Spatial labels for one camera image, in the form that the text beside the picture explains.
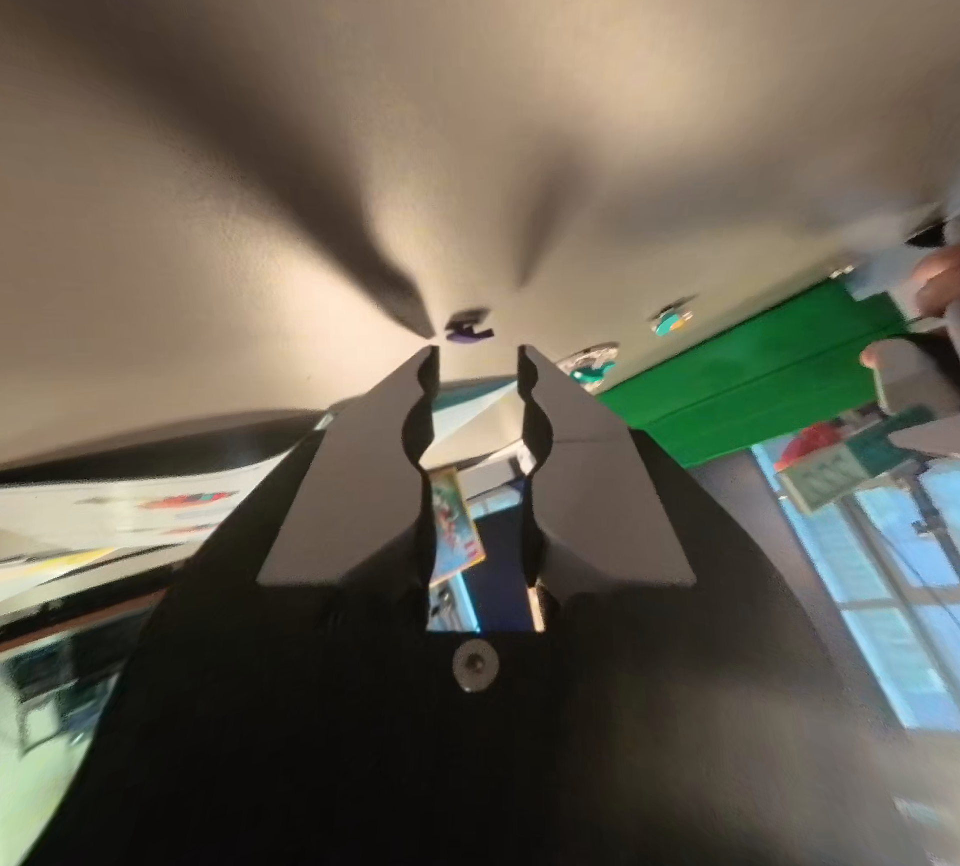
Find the large glass window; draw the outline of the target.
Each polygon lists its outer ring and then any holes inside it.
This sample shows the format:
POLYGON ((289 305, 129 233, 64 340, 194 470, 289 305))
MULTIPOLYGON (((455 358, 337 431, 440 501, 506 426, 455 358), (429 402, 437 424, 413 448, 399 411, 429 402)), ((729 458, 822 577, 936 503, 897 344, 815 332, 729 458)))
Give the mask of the large glass window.
POLYGON ((894 715, 957 734, 958 468, 877 477, 806 514, 775 470, 788 439, 752 456, 894 715))

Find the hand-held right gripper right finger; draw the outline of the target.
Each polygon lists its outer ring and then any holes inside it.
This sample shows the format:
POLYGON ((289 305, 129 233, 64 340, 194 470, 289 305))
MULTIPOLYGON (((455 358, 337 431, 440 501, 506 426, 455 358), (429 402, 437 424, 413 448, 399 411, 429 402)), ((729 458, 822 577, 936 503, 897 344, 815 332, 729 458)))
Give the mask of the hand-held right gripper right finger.
POLYGON ((533 457, 521 561, 551 595, 690 586, 694 572, 628 426, 531 345, 517 357, 533 457))

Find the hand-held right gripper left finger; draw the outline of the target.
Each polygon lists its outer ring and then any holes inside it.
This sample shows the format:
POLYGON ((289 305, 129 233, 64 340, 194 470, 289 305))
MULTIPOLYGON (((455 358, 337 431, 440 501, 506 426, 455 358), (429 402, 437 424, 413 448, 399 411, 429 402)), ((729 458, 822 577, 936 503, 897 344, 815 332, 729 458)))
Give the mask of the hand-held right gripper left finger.
POLYGON ((428 588, 436 554, 429 479, 439 348, 428 345, 322 432, 257 581, 428 588))

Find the small purple brick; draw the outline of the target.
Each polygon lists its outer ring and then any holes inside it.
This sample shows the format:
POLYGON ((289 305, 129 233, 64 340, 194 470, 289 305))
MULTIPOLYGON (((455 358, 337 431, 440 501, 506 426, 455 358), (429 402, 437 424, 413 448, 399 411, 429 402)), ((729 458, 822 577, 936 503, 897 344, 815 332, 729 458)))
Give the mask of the small purple brick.
POLYGON ((496 332, 489 325, 491 310, 473 307, 455 312, 443 331, 448 342, 453 344, 479 344, 491 340, 496 332))

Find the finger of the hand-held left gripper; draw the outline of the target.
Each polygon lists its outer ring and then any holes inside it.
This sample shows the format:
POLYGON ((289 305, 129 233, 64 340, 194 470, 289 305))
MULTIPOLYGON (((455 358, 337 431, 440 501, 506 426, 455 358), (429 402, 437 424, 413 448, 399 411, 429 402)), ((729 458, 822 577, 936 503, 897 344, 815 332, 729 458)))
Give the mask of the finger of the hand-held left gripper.
POLYGON ((959 459, 959 422, 931 421, 898 430, 889 435, 890 442, 909 452, 931 458, 959 459))

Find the orange toy brick model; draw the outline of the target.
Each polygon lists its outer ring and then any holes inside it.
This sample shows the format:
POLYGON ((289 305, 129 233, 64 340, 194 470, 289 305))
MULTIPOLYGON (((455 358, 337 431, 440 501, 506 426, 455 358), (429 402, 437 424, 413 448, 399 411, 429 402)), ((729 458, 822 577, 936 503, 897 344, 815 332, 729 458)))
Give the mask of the orange toy brick model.
POLYGON ((915 405, 866 425, 830 445, 821 446, 777 467, 777 481, 794 506, 806 514, 858 491, 907 465, 921 454, 903 449, 891 439, 895 432, 928 425, 932 411, 915 405))

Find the yellow toy brick set box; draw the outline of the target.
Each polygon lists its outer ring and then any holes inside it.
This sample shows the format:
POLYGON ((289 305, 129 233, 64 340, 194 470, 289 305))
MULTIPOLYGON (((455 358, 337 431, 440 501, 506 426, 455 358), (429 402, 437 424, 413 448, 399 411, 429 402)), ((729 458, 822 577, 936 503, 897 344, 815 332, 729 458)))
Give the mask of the yellow toy brick set box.
POLYGON ((464 499, 457 470, 437 469, 428 475, 436 532, 430 585, 439 586, 486 560, 486 551, 464 499))

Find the teal brick model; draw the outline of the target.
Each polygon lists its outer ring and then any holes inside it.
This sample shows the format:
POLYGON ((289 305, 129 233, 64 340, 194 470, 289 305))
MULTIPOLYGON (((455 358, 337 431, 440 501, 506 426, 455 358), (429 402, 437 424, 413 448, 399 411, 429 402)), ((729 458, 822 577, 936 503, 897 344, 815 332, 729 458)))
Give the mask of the teal brick model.
POLYGON ((588 392, 597 392, 615 367, 619 354, 617 342, 594 344, 556 362, 556 366, 588 392))

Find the open pale blue instruction booklet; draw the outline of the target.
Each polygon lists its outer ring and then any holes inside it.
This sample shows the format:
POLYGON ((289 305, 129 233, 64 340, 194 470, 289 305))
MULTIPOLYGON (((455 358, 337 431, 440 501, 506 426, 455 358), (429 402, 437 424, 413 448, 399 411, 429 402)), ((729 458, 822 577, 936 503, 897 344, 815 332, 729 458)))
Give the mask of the open pale blue instruction booklet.
POLYGON ((2 466, 2 555, 201 543, 336 413, 196 417, 2 466))

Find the person's left hand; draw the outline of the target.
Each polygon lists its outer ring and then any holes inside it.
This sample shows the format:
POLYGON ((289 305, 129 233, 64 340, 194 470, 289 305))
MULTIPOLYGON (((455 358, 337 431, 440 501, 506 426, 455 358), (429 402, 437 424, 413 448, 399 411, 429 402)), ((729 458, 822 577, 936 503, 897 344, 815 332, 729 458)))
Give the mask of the person's left hand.
POLYGON ((910 272, 906 272, 905 255, 893 252, 884 253, 861 270, 866 275, 860 280, 862 291, 888 293, 906 283, 913 293, 911 302, 918 317, 943 320, 944 326, 933 331, 891 334, 877 340, 861 351, 860 365, 871 370, 878 368, 881 343, 901 340, 918 347, 947 378, 958 383, 958 310, 949 314, 959 302, 958 246, 933 249, 918 259, 910 272))

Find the green plastic bin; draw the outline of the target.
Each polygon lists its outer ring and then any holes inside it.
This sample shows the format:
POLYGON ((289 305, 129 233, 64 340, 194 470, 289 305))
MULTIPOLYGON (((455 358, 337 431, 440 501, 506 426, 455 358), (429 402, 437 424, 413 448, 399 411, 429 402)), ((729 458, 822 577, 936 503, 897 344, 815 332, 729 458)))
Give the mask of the green plastic bin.
POLYGON ((875 398, 859 362, 908 331, 890 296, 825 281, 601 392, 598 400, 683 467, 832 419, 875 398))

